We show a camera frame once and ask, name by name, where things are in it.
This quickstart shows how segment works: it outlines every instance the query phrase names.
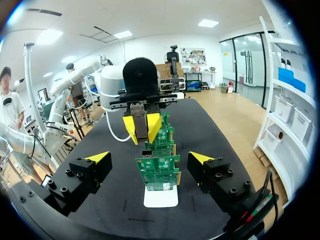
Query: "white bottle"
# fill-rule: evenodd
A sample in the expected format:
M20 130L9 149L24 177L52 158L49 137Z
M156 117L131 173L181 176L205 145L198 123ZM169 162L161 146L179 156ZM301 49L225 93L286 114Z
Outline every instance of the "white bottle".
M286 68L286 61L283 58L281 58L281 68Z
M289 59L286 60L285 69L291 70L291 62Z

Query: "white storage bin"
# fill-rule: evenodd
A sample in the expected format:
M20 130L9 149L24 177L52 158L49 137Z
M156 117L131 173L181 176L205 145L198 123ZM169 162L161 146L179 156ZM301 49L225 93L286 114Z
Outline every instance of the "white storage bin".
M294 117L291 130L302 141L311 123L309 113L301 107L294 108Z
M316 126L314 124L312 124L312 129L311 129L311 134L310 134L310 138L308 141L308 144L306 146L306 149L308 150L308 152L311 154L312 150L314 148L315 142L316 142Z
M266 129L262 144L270 153L272 153L279 143L281 143L284 136L284 131L278 125L273 124Z
M283 95L276 95L274 114L279 119L287 123L292 116L294 106L294 103L289 97L285 97Z

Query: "wooden floor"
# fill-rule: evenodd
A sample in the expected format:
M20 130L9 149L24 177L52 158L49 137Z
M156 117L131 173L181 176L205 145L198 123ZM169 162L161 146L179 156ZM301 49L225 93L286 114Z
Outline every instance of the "wooden floor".
M195 97L196 101L206 110L215 124L219 127L227 140L230 142L234 151L242 161L244 167L249 173L255 189L259 189L265 180L267 168L256 157L253 146L260 131L266 111L248 100L247 98L236 93L221 93L220 88L212 90L203 90L202 92L187 93L186 97ZM92 118L98 120L103 113L103 110L94 106L94 111L91 112ZM86 134L92 128L84 127L83 132ZM43 178L45 172L35 166L39 175ZM9 169L5 172L5 177L14 185L18 178L15 173ZM31 177L24 178L29 182ZM275 180L275 191L279 195L278 208L281 214L282 205L286 198L286 192L280 178ZM274 221L274 210L265 217L266 230L272 226Z

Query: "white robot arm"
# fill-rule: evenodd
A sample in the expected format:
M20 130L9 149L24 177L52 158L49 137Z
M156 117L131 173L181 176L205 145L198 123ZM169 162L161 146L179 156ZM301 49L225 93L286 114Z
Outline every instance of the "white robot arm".
M31 78L30 63L28 64L26 74ZM16 152L28 155L33 153L33 156L43 163L52 160L53 168L56 169L59 166L59 162L62 162L68 155L61 149L66 141L63 136L64 132L57 129L55 123L62 122L66 101L70 94L69 88L81 82L85 76L95 73L94 78L98 88L98 95L100 96L101 107L105 111L112 112L109 104L118 97L118 91L124 87L123 67L114 65L106 66L101 72L97 73L100 68L101 63L97 59L85 58L82 61L81 67L78 65L75 71L69 73L52 86L50 94L57 97L57 99L52 105L46 130L41 133L43 146L33 136L20 133L1 122L0 137L6 139L8 144L10 144Z

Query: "black bolt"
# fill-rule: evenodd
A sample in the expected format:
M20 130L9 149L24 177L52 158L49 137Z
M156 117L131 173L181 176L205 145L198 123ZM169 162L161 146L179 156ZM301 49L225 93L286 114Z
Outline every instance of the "black bolt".
M63 196L67 196L70 192L69 189L66 186L63 186L60 188L60 192L62 193Z
M229 194L230 194L231 196L235 196L237 193L238 193L237 188L235 188L235 187L230 188Z
M78 179L83 179L83 178L84 178L84 175L83 175L81 172L79 172L79 173L76 174L76 177L77 177Z
M214 177L215 177L216 180L220 180L221 177L222 177L222 174L219 173L219 172L217 172L217 173L214 175Z
M70 169L65 170L65 174L69 177L71 177L73 175L73 173Z
M49 185L49 187L51 188L51 189L56 189L57 188L57 186L56 186L56 184L55 184L55 181L53 181L53 180L49 180L48 181L48 185Z
M248 189L248 188L251 187L251 182L250 182L249 180L244 181L243 186L244 186L246 189Z
M228 176L232 176L234 174L234 171L232 169L228 170Z

